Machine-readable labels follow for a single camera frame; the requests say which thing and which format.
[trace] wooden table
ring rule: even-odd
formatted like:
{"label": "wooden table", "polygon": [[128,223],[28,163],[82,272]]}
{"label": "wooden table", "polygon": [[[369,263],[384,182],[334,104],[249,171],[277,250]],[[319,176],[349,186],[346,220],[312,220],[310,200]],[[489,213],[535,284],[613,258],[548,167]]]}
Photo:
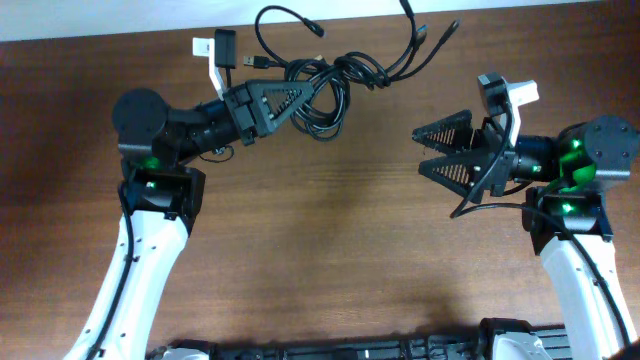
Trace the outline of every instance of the wooden table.
{"label": "wooden table", "polygon": [[[483,317],[561,323],[558,301],[520,214],[455,221],[460,198],[417,174],[434,154],[411,131],[484,110],[476,76],[534,79],[524,134],[554,135],[601,114],[640,127],[640,13],[610,3],[419,14],[420,57],[462,26],[419,75],[352,89],[343,135],[323,144],[290,124],[207,174],[204,204],[168,280],[149,347],[178,338],[300,341],[433,332]],[[284,58],[364,51],[390,64],[404,16],[264,26]],[[238,56],[262,55],[252,27]],[[3,358],[59,358],[79,335],[106,273],[121,216],[110,114],[134,87],[175,107],[215,97],[191,38],[214,29],[0,44],[0,345]],[[236,83],[278,79],[240,66]],[[640,169],[608,194],[622,288],[640,325]],[[512,201],[521,201],[523,195]]]}

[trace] brown tabletop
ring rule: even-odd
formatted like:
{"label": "brown tabletop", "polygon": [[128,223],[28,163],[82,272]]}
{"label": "brown tabletop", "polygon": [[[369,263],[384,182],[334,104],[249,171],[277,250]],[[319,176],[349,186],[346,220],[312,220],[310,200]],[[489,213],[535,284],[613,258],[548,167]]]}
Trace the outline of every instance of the brown tabletop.
{"label": "brown tabletop", "polygon": [[[640,127],[640,13],[610,3],[419,14],[429,38],[458,32],[415,77],[384,90],[352,87],[344,133],[324,144],[286,124],[207,174],[204,203],[167,282],[149,347],[178,338],[301,341],[429,333],[483,317],[562,322],[520,213],[455,221],[460,198],[419,176],[433,156],[411,131],[464,108],[485,112],[476,77],[534,79],[523,134],[616,114]],[[391,64],[404,16],[264,26],[284,58],[366,52]],[[237,27],[238,56],[263,55]],[[0,345],[3,358],[59,358],[91,311],[121,216],[110,114],[133,87],[175,107],[215,98],[191,38],[214,29],[0,44]],[[279,79],[239,66],[236,83]],[[619,279],[640,324],[640,169],[613,189]],[[508,199],[522,201],[523,194]]]}

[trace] white wall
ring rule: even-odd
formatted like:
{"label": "white wall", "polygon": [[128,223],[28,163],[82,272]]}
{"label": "white wall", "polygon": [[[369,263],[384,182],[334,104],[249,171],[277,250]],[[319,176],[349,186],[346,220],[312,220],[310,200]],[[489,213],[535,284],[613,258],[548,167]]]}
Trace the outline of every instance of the white wall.
{"label": "white wall", "polygon": [[[418,13],[577,1],[413,0],[411,5]],[[313,20],[402,13],[398,0],[0,0],[0,41],[245,25],[272,4]],[[293,20],[282,12],[263,19]]]}

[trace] white arm tube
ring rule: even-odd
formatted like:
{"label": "white arm tube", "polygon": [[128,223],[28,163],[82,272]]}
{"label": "white arm tube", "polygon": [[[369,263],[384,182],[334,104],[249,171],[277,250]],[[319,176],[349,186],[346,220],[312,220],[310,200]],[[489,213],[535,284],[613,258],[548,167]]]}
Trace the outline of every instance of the white arm tube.
{"label": "white arm tube", "polygon": [[[595,235],[576,235],[576,239],[606,280],[633,342],[637,334],[620,290],[613,243]],[[600,287],[594,285],[595,276],[576,247],[570,241],[554,238],[540,257],[560,300],[573,358],[603,359],[622,349],[624,342],[613,312]]]}
{"label": "white arm tube", "polygon": [[[100,346],[102,351],[97,355],[104,359],[144,359],[164,285],[189,236],[180,218],[167,220],[161,212],[135,211],[131,222],[134,261],[111,326]],[[122,217],[116,251],[107,276],[80,337],[65,359],[86,359],[96,342],[124,269],[127,242],[127,227]]]}

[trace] usb connector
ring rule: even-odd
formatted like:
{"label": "usb connector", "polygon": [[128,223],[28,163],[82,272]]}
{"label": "usb connector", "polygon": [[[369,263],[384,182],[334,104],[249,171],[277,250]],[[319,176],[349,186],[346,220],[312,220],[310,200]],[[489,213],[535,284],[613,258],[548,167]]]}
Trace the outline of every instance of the usb connector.
{"label": "usb connector", "polygon": [[268,69],[271,66],[271,60],[266,56],[245,56],[244,66],[251,66],[256,69]]}

